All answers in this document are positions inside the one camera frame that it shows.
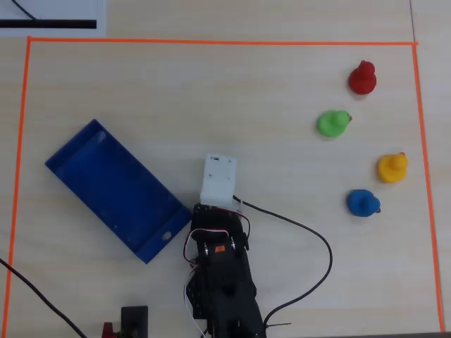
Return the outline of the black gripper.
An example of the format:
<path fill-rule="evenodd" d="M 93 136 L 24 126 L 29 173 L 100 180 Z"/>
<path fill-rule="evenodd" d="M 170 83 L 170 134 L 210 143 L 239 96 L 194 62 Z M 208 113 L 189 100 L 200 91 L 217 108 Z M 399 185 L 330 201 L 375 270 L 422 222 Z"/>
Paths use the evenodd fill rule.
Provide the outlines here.
<path fill-rule="evenodd" d="M 192 230 L 220 229 L 229 233 L 244 232 L 240 213 L 230 209 L 196 204 L 192 212 Z"/>

